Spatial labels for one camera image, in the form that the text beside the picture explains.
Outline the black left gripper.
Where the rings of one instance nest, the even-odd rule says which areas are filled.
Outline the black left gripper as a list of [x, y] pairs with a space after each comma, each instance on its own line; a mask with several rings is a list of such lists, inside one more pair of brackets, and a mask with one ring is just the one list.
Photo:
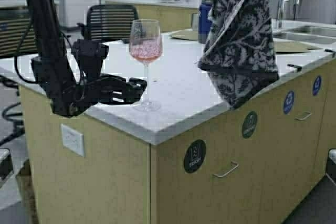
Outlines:
[[[109, 47], [98, 41], [78, 39], [71, 48], [80, 71], [80, 80], [74, 87], [71, 107], [87, 109], [98, 103], [105, 105], [130, 105], [139, 102], [147, 82], [138, 78], [126, 78], [102, 73], [102, 66]], [[131, 92], [113, 90], [136, 89]]]

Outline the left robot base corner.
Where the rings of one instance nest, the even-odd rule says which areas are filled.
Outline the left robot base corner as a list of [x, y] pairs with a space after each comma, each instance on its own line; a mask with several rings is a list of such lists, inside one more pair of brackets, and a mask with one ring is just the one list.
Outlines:
[[1, 148], [1, 185], [13, 174], [13, 161], [9, 149]]

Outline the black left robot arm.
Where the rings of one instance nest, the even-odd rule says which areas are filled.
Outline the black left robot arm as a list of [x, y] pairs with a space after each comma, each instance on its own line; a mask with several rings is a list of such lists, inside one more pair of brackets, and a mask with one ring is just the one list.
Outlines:
[[54, 0], [26, 0], [38, 55], [30, 61], [35, 80], [51, 101], [53, 114], [71, 118], [98, 103], [130, 105], [140, 101], [147, 82], [102, 73], [109, 46], [78, 39], [71, 46], [80, 71], [77, 82], [70, 67]]

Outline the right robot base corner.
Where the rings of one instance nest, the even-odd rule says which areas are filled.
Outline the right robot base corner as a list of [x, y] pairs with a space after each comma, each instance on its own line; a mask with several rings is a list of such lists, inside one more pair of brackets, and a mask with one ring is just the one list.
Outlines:
[[335, 183], [335, 149], [331, 149], [328, 154], [326, 174]]

